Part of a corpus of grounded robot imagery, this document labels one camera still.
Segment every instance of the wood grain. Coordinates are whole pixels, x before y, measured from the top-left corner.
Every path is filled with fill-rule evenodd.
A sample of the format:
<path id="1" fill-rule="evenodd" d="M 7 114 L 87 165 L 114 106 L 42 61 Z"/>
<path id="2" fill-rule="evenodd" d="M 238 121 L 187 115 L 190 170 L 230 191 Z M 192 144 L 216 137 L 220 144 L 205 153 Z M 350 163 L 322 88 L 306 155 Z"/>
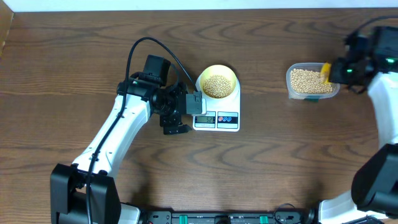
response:
<path id="1" fill-rule="evenodd" d="M 131 45 L 147 35 L 168 45 L 193 78 L 216 63 L 236 71 L 241 130 L 164 136 L 153 115 L 121 166 L 123 202 L 174 210 L 272 210 L 285 202 L 308 207 L 336 197 L 377 151 L 373 106 L 366 95 L 344 90 L 318 103 L 290 100 L 285 73 L 293 63 L 343 55 L 347 33 L 370 17 L 394 13 L 16 14 L 0 62 L 0 223 L 50 222 L 52 169 L 70 164 L 94 138 L 113 105 Z M 396 20 L 383 24 L 398 26 Z M 131 70 L 142 70 L 148 54 L 171 59 L 144 42 Z"/>

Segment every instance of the clear plastic container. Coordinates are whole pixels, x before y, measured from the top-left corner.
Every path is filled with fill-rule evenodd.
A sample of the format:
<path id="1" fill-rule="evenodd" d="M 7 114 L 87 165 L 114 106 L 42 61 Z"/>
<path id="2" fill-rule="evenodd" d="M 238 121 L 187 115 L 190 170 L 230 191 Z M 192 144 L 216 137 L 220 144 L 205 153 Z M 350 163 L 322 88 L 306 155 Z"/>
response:
<path id="1" fill-rule="evenodd" d="M 309 71 L 314 71 L 314 72 L 321 72 L 322 66 L 324 63 L 296 63 L 292 65 L 286 72 L 286 84 L 287 84 L 287 89 L 289 91 L 289 98 L 290 99 L 298 99 L 298 100 L 304 100 L 304 99 L 312 99 L 312 100 L 317 100 L 317 99 L 325 99 L 325 98 L 331 98 L 334 97 L 339 89 L 340 89 L 340 84 L 338 83 L 332 83 L 331 88 L 332 92 L 331 93 L 324 93 L 324 94 L 309 94 L 309 93 L 297 93 L 294 91 L 292 87 L 292 82 L 290 81 L 290 73 L 293 69 L 303 69 L 303 70 L 309 70 Z"/>

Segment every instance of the green led light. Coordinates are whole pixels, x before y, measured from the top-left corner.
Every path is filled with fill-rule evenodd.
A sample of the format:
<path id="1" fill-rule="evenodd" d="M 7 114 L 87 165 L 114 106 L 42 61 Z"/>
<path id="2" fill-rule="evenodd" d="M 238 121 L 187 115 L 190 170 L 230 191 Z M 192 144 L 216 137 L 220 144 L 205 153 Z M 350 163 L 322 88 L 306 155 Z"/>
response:
<path id="1" fill-rule="evenodd" d="M 386 58 L 386 60 L 387 60 L 388 63 L 394 63 L 395 62 L 395 60 L 392 59 L 392 58 Z"/>

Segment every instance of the scale display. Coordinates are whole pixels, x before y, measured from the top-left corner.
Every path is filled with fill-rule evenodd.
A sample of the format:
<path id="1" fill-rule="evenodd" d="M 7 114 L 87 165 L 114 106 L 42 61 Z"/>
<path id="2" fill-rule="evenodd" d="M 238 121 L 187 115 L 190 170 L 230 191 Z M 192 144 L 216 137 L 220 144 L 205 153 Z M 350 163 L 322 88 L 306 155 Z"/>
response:
<path id="1" fill-rule="evenodd" d="M 196 128 L 238 129 L 238 124 L 237 112 L 207 111 L 206 115 L 196 116 L 194 119 Z"/>
<path id="2" fill-rule="evenodd" d="M 214 117 L 206 117 L 206 116 L 201 116 L 198 117 L 197 123 L 214 123 Z"/>

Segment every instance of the black cable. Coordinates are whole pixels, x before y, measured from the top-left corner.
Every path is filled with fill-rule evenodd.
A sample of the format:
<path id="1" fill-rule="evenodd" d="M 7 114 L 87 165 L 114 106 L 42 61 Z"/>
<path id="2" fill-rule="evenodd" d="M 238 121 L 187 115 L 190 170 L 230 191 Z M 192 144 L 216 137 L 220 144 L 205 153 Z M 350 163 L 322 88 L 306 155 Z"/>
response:
<path id="1" fill-rule="evenodd" d="M 282 205 L 279 205 L 279 207 L 274 211 L 274 220 L 275 220 L 275 222 L 278 223 L 278 224 L 283 224 L 283 223 L 281 223 L 281 222 L 276 218 L 276 212 L 277 212 L 280 208 L 282 208 L 282 207 L 284 207 L 284 206 L 286 206 L 286 205 L 291 206 L 291 207 L 293 207 L 293 208 L 296 208 L 296 207 L 294 207 L 294 205 L 292 205 L 291 203 L 284 203 L 284 204 L 282 204 Z"/>
<path id="2" fill-rule="evenodd" d="M 177 68 L 175 67 L 175 65 L 173 63 L 170 64 L 170 66 L 175 70 L 175 74 L 177 75 L 177 80 L 175 81 L 174 85 L 172 87 L 170 87 L 169 92 L 173 91 L 178 83 L 180 82 L 180 72 L 178 72 Z"/>
<path id="3" fill-rule="evenodd" d="M 365 22 L 364 24 L 360 25 L 358 28 L 356 28 L 354 31 L 352 31 L 352 33 L 350 33 L 347 38 L 346 38 L 346 42 L 347 40 L 350 40 L 353 36 L 357 35 L 361 29 L 363 29 L 363 27 L 366 27 L 369 24 L 372 24 L 373 22 L 376 21 L 380 21 L 380 20 L 384 20 L 384 19 L 398 19 L 398 16 L 396 15 L 391 15 L 391 16 L 379 16 L 373 19 L 370 19 L 369 21 Z"/>
<path id="4" fill-rule="evenodd" d="M 354 32 L 359 32 L 363 27 L 366 27 L 369 24 L 372 24 L 373 22 L 384 20 L 384 19 L 398 19 L 398 16 L 396 15 L 390 15 L 390 16 L 379 16 L 373 19 L 370 19 L 369 21 L 365 22 L 364 24 L 360 25 L 358 28 L 354 30 Z"/>
<path id="5" fill-rule="evenodd" d="M 123 118 L 123 112 L 124 112 L 124 108 L 126 106 L 127 89 L 129 87 L 129 84 L 128 84 L 129 82 L 128 81 L 129 81 L 129 73 L 130 73 L 130 64 L 131 64 L 132 53 L 134 52 L 134 49 L 137 47 L 137 45 L 140 42 L 142 42 L 143 40 L 152 40 L 152 41 L 158 43 L 160 46 L 162 46 L 174 58 L 174 60 L 178 63 L 178 65 L 181 67 L 181 69 L 187 75 L 188 79 L 191 81 L 192 85 L 194 86 L 195 91 L 198 91 L 196 86 L 195 86 L 195 83 L 193 82 L 193 80 L 191 78 L 191 76 L 188 74 L 188 72 L 186 71 L 184 66 L 181 64 L 180 60 L 163 43 L 161 43 L 160 41 L 158 41 L 157 39 L 152 38 L 152 37 L 143 37 L 143 38 L 137 40 L 136 43 L 134 43 L 134 45 L 131 47 L 131 50 L 130 50 L 130 53 L 129 53 L 129 58 L 127 60 L 126 76 L 124 78 L 124 93 L 123 93 L 122 107 L 121 107 L 120 112 L 118 113 L 116 119 L 113 121 L 112 125 L 109 127 L 109 129 L 105 133 L 104 137 L 99 142 L 98 147 L 95 149 L 95 152 L 91 155 L 91 161 L 90 161 L 90 165 L 88 167 L 87 179 L 86 179 L 86 208 L 87 208 L 87 220 L 88 220 L 89 224 L 93 224 L 93 214 L 91 213 L 91 200 L 90 200 L 91 195 L 90 194 L 91 194 L 91 175 L 93 175 L 94 163 L 98 159 L 98 154 L 100 153 L 100 149 L 101 149 L 102 145 L 105 143 L 106 138 L 108 138 L 109 134 L 111 134 L 112 129 L 115 127 L 115 125 L 119 121 L 119 119 Z"/>

